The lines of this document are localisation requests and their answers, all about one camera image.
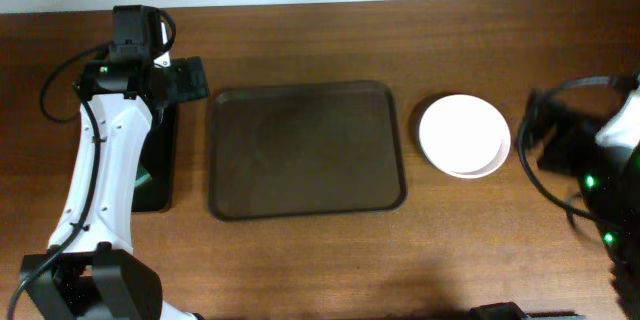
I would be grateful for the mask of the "green scrubbing sponge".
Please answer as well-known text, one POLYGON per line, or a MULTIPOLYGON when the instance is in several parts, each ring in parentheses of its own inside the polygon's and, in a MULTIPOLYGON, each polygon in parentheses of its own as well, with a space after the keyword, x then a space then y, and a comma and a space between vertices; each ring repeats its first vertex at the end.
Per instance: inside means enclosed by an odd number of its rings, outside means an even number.
POLYGON ((136 180, 135 180, 135 187, 136 188, 141 187, 151 180, 152 180, 152 177, 148 172, 142 172, 140 174, 137 174, 136 180))

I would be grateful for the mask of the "white plate top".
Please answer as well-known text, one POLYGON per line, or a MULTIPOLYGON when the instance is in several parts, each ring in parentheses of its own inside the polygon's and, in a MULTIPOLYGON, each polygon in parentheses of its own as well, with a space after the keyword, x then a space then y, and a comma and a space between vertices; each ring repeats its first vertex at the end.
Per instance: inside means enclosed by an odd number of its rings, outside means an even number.
POLYGON ((425 148, 436 143, 511 142, 505 117, 489 102, 475 96, 454 94, 441 97, 422 113, 417 126, 417 142, 425 148))

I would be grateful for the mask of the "white plate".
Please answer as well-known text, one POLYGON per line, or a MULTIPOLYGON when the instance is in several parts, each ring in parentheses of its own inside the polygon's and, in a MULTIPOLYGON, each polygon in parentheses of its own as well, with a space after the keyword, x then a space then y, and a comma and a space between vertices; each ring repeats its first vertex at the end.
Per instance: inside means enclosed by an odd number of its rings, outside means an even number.
POLYGON ((417 142, 425 148, 436 143, 511 142, 505 117, 489 102, 475 96, 454 94, 441 97, 422 113, 417 126, 417 142))
POLYGON ((425 148, 425 156, 439 171, 462 179, 477 179, 498 170, 510 152, 510 141, 436 143, 425 148))

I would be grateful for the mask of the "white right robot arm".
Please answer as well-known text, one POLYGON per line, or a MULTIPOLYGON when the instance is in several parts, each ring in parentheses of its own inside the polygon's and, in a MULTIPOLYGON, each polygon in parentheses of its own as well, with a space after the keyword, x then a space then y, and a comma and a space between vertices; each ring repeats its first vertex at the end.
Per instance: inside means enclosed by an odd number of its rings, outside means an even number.
POLYGON ((550 135, 537 160, 543 171, 573 177, 579 190, 554 204, 575 227, 582 212, 613 262, 612 287, 628 319, 639 317, 639 92, 631 90, 610 119, 573 111, 533 93, 516 138, 525 174, 540 190, 525 151, 550 135), (585 208, 574 208, 575 198, 585 208))

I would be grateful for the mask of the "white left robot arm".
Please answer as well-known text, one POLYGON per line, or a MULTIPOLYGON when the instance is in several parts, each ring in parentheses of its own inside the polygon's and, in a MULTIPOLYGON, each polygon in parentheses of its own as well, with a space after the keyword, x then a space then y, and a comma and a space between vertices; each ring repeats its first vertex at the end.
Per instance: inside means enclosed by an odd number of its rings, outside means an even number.
POLYGON ((131 215, 144 143, 157 111, 185 100, 180 82, 203 71, 159 58, 177 29, 164 11, 118 20, 92 49, 74 90, 81 133, 63 214, 44 254, 24 257, 7 316, 28 294, 46 319, 192 319, 163 295, 159 275, 133 254, 131 215))

